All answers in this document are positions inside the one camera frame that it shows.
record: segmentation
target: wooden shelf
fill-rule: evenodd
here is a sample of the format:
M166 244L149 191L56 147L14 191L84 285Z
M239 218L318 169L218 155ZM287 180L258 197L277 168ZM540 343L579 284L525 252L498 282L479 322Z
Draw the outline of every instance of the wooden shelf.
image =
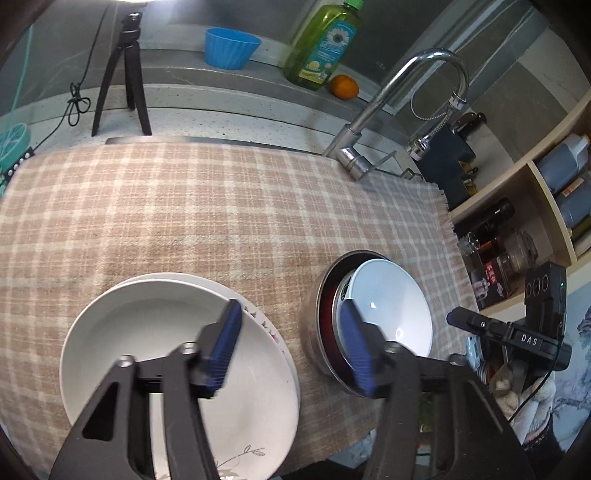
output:
M583 277L591 277L591 251L577 259L558 205L535 164L572 132L591 137L591 90L523 158L450 214L452 223L457 224L498 200L508 198L515 207L515 216L507 222L506 228L528 232L538 249L538 263L551 260L567 267L567 274L573 276L574 286L581 283ZM520 280L516 278L514 283L521 285ZM523 288L517 288L510 298L482 310L482 313L494 317L508 309L520 312L518 306L523 305L523 301Z
M544 216L544 225L548 228L548 235L552 242L554 251L562 251L564 258L561 262L558 262L565 267L569 267L576 263L577 256L574 253L573 243L570 240L569 230L566 228L566 224L562 218L556 200L552 195L552 192L546 185L546 182L542 178L542 174L538 170L538 167L532 161L527 163L528 168L531 170L532 175L536 179L537 189L534 191L535 200L538 205L545 203L547 208L542 209L542 215Z
M507 171L502 173L494 181L490 182L476 195L454 208L450 213L452 222L458 223L472 213L491 203L491 198L495 192L501 188L513 175L515 175L529 161L539 160L550 150L564 140L569 133L578 134L587 131L587 125L591 129L591 90L583 99L573 108L573 110L562 120L545 138L543 138L534 148L527 152Z

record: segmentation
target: kitchen faucet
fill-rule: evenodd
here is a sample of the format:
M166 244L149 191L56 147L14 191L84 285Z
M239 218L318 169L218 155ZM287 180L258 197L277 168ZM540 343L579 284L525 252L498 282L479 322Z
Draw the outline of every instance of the kitchen faucet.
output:
M411 139L407 147L407 151L413 160L421 160L423 155L429 150L429 144L435 134L445 126L456 111L462 110L466 106L465 97L470 77L462 60L449 50L439 50L436 48L425 50L409 59L398 73L388 79L384 87L371 99L367 107L350 124L343 126L326 148L323 155L338 160L356 181L362 179L372 171L376 165L373 165L367 158L359 154L353 146L361 138L361 132L369 120L386 105L394 93L399 89L411 86L412 82L415 81L413 73L416 68L432 61L450 62L457 68L460 78L456 91L449 99L444 117L428 133L416 135Z

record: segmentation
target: label on bottle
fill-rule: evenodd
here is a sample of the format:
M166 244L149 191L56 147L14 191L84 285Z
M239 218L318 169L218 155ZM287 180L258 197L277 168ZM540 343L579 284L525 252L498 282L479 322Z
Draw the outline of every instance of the label on bottle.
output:
M579 188L582 184L583 184L583 179L579 177L578 179L576 179L573 183L571 183L568 187L566 187L562 191L562 195L564 195L565 197L569 196L577 188Z
M298 76L314 83L324 83L356 33L353 25L342 20L334 22L316 44Z

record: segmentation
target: tripod leg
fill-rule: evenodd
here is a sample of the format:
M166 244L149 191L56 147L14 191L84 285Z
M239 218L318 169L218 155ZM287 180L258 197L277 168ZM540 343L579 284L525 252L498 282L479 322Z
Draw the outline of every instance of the tripod leg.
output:
M125 95L127 97L127 107L129 110L135 109L134 91L131 88L131 80L129 78L129 60L127 59L128 49L123 52L123 61L125 63Z
M117 67L117 62L119 61L119 57L121 56L121 51L122 51L122 49L120 47L114 48L114 50L111 52L111 56L109 57L109 61L107 62L107 67L105 68L105 74L103 75L103 81L100 84L99 97L96 100L95 119L92 122L92 136L93 137L99 131L100 116L103 113L103 107L105 106L107 92L109 91L109 86L111 85L111 80L113 80L113 74L115 73L115 68Z
M148 117L148 106L146 105L146 97L144 94L142 65L139 58L139 44L137 41L134 41L125 50L129 60L129 79L131 81L131 89L134 94L135 106L138 111L139 123L142 126L142 132L144 135L152 135L150 118Z

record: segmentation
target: yellow-green dish soap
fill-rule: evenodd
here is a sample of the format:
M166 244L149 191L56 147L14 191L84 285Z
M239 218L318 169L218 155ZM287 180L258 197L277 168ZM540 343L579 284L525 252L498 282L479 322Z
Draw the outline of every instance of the yellow-green dish soap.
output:
M343 5L321 7L285 62L285 78L310 90L323 86L361 25L362 5L363 0L345 0Z

